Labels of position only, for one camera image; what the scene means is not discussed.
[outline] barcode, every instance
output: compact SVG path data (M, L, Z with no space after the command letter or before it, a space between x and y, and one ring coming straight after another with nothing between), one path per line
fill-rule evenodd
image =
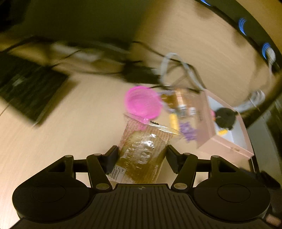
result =
M197 114L196 108L195 108L195 107L190 107L190 108L189 108L189 114L190 114L191 116Z
M109 178L111 178L112 180L118 183L122 182L125 172L126 172L125 168L116 165L112 170L112 172L109 174Z
M120 173L120 168L114 167L114 169L112 170L110 174L110 178L112 178L113 180L117 180L119 173Z

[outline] yellow object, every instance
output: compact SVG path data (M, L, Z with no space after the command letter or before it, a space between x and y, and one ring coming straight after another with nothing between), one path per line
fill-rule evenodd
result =
M179 131L178 117L176 114L173 113L169 115L169 123L172 129Z
M228 130L227 129L224 129L224 130L220 130L217 132L218 135L225 135L228 133Z

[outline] keyboard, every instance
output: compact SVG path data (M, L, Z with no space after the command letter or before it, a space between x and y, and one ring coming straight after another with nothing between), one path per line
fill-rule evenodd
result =
M0 97L34 123L40 121L67 78L50 67L0 53Z

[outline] screw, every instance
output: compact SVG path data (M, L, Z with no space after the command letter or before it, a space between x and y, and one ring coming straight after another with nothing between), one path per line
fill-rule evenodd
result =
M96 188L99 190L106 190L108 189L110 186L106 183L99 183L96 185Z
M187 184L184 183L176 183L174 184L174 188L179 189L179 190L183 190L183 189L187 189Z

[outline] purple object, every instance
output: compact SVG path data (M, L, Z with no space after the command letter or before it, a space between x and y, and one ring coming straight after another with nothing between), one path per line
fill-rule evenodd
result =
M153 89L137 86L126 93L125 106L129 113L151 120L160 115L162 101Z
M185 139L190 142L192 140L196 140L196 130L191 126L189 122L180 123L180 132L184 135Z

